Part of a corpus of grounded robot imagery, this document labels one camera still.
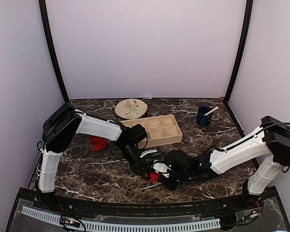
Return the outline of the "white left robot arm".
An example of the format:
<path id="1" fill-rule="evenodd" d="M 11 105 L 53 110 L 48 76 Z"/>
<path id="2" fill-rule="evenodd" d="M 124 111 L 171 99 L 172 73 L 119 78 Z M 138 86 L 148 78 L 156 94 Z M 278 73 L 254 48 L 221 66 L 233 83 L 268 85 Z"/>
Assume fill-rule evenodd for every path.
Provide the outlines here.
<path id="1" fill-rule="evenodd" d="M 142 158 L 138 147 L 138 144 L 147 138 L 142 125 L 137 124 L 129 128 L 113 120 L 93 117 L 74 108 L 70 103 L 65 103 L 43 124 L 43 157 L 38 188 L 43 193 L 39 202 L 48 211 L 54 211 L 58 207 L 58 199 L 51 193 L 55 190 L 59 161 L 77 134 L 115 142 L 132 171 L 146 180 L 150 179 L 150 167 Z"/>

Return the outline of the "red sock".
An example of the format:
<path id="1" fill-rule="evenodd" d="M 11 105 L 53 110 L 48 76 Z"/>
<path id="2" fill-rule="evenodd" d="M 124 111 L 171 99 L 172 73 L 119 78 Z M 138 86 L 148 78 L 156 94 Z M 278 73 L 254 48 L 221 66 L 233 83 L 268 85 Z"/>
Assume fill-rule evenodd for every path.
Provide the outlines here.
<path id="1" fill-rule="evenodd" d="M 157 172 L 149 172 L 145 174 L 145 179 L 151 183 L 158 183 L 160 180 L 160 173 Z"/>

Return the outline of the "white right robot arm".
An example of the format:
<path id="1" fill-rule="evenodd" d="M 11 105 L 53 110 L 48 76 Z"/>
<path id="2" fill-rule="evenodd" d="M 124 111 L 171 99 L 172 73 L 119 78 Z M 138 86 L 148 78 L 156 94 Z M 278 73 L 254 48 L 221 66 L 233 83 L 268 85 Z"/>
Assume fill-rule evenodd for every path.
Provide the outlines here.
<path id="1" fill-rule="evenodd" d="M 237 198 L 237 206 L 247 210 L 279 172 L 290 167 L 290 123 L 265 116 L 253 132 L 228 146 L 210 148 L 195 158 L 182 150 L 172 150 L 152 167 L 163 176 L 166 188 L 176 190 L 180 182 L 204 183 L 260 156 L 266 158 L 246 181 L 244 194 Z"/>

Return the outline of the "red sock near left arm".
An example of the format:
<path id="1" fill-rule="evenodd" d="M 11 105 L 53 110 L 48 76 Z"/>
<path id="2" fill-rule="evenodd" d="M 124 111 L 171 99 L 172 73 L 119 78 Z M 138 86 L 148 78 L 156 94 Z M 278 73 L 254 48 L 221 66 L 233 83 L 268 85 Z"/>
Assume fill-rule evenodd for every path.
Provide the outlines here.
<path id="1" fill-rule="evenodd" d="M 91 141 L 92 149 L 94 151 L 103 150 L 108 146 L 108 141 L 105 138 L 90 135 L 89 140 Z"/>

